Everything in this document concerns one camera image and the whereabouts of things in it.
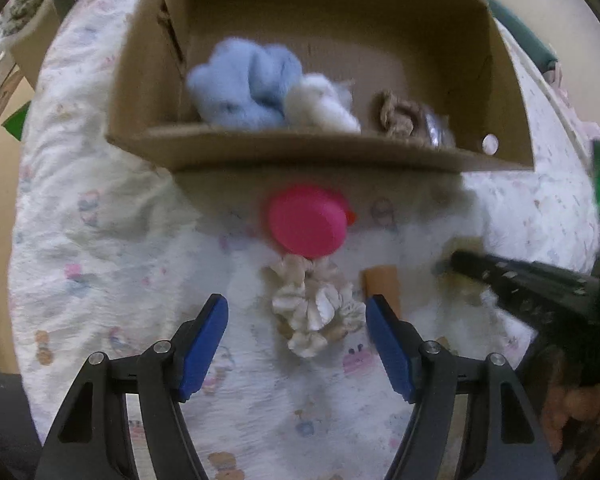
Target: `pink bottle cap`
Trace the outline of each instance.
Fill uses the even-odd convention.
[[[335,252],[355,221],[347,200],[318,186],[293,186],[275,195],[267,212],[269,229],[292,254],[319,258]]]

